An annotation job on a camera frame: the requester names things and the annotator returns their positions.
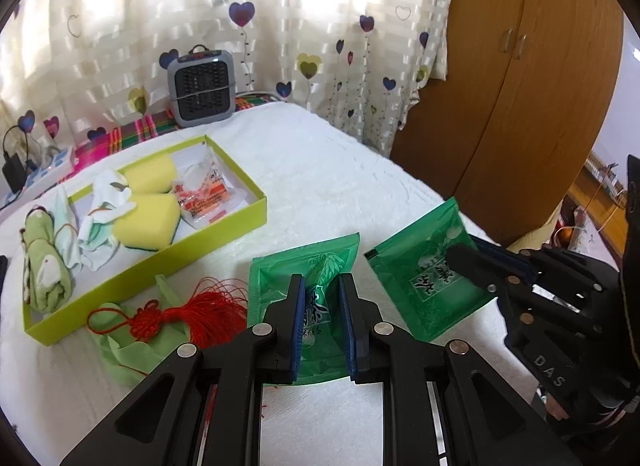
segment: green box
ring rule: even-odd
[[[242,235],[253,231],[267,222],[267,197],[263,191],[242,171],[240,166],[226,154],[209,137],[201,136],[175,146],[155,152],[144,159],[124,166],[123,171],[137,164],[145,162],[161,153],[174,153],[196,144],[206,143],[216,153],[219,159],[235,173],[236,177],[256,197],[256,201],[234,213],[225,215],[220,220],[195,233],[172,243],[168,248],[153,253],[148,258],[137,262],[129,269],[121,272],[83,294],[77,299],[70,300],[62,308],[40,321],[34,321],[35,313],[31,307],[22,304],[22,318],[24,330],[32,338],[43,345],[51,345],[82,327],[89,313],[106,302],[120,303],[148,287],[155,284],[154,276],[164,274],[170,276],[190,263],[202,258],[211,251],[222,247]],[[69,200],[74,203],[92,192],[92,186],[80,190]]]

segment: wardrobe door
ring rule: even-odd
[[[525,0],[500,96],[455,194],[494,240],[540,227],[569,189],[609,108],[622,31],[616,0]]]
[[[524,0],[452,0],[447,81],[430,80],[398,131],[391,159],[450,197],[494,109]]]

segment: power adapter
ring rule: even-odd
[[[20,191],[27,182],[27,171],[16,153],[9,157],[9,154],[4,152],[2,175],[4,175],[12,193]]]

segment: green cloth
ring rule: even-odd
[[[364,255],[419,340],[435,339],[494,297],[449,269],[447,248],[456,243],[476,247],[450,198]]]
[[[302,360],[295,385],[309,385],[348,376],[342,349],[338,297],[328,294],[331,280],[350,272],[360,235],[348,235],[274,255],[254,258],[249,271],[247,326],[262,321],[271,303],[287,296],[292,274],[305,277],[306,310]]]
[[[161,309],[182,304],[164,276],[157,275],[156,284],[161,293],[158,297]],[[138,310],[136,307],[118,306],[114,303],[100,305],[100,308],[105,307],[119,309],[129,317],[133,317]],[[123,316],[112,311],[95,313],[90,319],[91,328],[98,331],[108,330],[123,321]],[[149,343],[136,341],[130,333],[130,325],[124,325],[105,335],[93,332],[91,334],[100,348],[100,357],[110,376],[117,383],[132,387],[142,381],[146,374],[151,373],[180,345],[190,340],[189,328],[183,322],[162,325],[160,332],[151,338]]]
[[[56,311],[71,296],[71,276],[54,246],[53,220],[46,211],[27,214],[22,243],[30,305],[42,314]]]

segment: white curtain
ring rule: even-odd
[[[0,133],[79,146],[163,110],[166,64],[202,44],[233,53],[238,92],[278,92],[388,155],[446,74],[449,2],[22,0],[0,32]]]

